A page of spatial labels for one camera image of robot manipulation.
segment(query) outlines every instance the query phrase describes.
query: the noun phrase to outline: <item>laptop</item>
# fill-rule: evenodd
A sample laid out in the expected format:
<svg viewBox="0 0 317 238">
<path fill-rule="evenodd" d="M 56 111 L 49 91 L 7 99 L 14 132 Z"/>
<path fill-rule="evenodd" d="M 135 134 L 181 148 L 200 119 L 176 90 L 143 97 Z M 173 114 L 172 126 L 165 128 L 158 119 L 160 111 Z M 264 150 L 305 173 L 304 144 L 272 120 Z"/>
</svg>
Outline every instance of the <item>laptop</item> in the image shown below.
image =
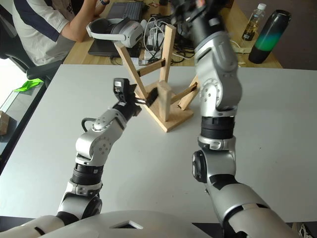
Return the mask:
<svg viewBox="0 0 317 238">
<path fill-rule="evenodd" d="M 107 19 L 129 17 L 133 21 L 141 21 L 143 2 L 114 2 L 108 13 Z"/>
<path fill-rule="evenodd" d="M 136 44 L 132 48 L 127 48 L 130 57 L 138 58 L 140 56 L 141 47 Z M 95 39 L 88 54 L 93 56 L 108 56 L 108 57 L 120 57 L 117 49 L 115 48 L 112 41 Z"/>
</svg>

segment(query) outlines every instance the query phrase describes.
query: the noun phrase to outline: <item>green light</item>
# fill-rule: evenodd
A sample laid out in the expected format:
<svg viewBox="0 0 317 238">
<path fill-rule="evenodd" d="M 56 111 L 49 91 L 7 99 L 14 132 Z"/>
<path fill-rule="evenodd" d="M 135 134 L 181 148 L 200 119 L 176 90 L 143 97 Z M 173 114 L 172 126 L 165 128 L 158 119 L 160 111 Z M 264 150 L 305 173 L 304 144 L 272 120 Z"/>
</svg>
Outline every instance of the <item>green light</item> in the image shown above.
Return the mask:
<svg viewBox="0 0 317 238">
<path fill-rule="evenodd" d="M 255 46 L 261 51 L 271 51 L 281 37 L 280 33 L 259 36 Z"/>
</svg>

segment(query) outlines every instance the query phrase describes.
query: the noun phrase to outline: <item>wooden stand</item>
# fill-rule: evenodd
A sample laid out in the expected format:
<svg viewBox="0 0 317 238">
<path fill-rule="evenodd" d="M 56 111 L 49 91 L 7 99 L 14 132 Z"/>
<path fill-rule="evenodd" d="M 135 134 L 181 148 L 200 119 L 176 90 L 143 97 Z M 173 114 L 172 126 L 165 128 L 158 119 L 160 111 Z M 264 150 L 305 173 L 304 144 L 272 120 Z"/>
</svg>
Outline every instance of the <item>wooden stand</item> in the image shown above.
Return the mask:
<svg viewBox="0 0 317 238">
<path fill-rule="evenodd" d="M 127 67 L 131 77 L 134 78 L 138 85 L 138 90 L 136 90 L 138 97 L 147 98 L 148 92 L 155 87 L 158 88 L 158 98 L 150 107 L 145 106 L 145 108 L 165 132 L 182 124 L 194 114 L 192 110 L 188 109 L 188 106 L 199 91 L 197 77 L 193 79 L 187 89 L 177 95 L 172 92 L 171 87 L 167 83 L 175 33 L 176 28 L 174 26 L 166 26 L 161 60 L 139 70 L 136 70 L 125 46 L 120 42 L 114 43 L 123 64 Z M 159 80 L 148 86 L 144 86 L 140 77 L 159 68 Z"/>
</svg>

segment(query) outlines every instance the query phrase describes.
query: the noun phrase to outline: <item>cardboard box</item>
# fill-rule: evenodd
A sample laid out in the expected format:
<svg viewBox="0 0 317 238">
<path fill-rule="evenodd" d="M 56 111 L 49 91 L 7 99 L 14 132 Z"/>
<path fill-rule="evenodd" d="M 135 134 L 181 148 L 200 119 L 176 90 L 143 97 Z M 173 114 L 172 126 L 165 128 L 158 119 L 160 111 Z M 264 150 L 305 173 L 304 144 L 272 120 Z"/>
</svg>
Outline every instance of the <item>cardboard box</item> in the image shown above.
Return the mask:
<svg viewBox="0 0 317 238">
<path fill-rule="evenodd" d="M 229 0 L 225 7 L 231 8 L 233 5 L 233 2 L 234 2 L 234 0 Z"/>
<path fill-rule="evenodd" d="M 8 130 L 10 117 L 3 111 L 0 111 L 0 135 L 5 135 Z"/>
</svg>

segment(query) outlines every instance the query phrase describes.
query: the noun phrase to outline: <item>white table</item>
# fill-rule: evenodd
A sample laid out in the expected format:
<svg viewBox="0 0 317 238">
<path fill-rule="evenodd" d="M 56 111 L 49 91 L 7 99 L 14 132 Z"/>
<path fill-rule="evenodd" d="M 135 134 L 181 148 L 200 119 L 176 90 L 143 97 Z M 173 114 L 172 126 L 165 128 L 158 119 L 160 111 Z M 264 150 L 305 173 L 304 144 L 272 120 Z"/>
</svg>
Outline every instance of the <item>white table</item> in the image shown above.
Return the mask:
<svg viewBox="0 0 317 238">
<path fill-rule="evenodd" d="M 169 82 L 178 92 L 194 75 L 193 67 L 171 67 Z M 151 83 L 158 76 L 143 78 Z M 56 213 L 72 176 L 81 119 L 98 117 L 116 102 L 114 77 L 128 77 L 127 70 L 60 67 L 0 176 L 1 216 Z M 239 78 L 238 181 L 250 185 L 286 222 L 316 221 L 317 71 L 241 68 Z M 203 184 L 192 177 L 198 98 L 191 108 L 194 117 L 169 133 L 146 110 L 130 120 L 104 168 L 102 212 L 155 210 L 190 222 L 217 222 Z"/>
</svg>

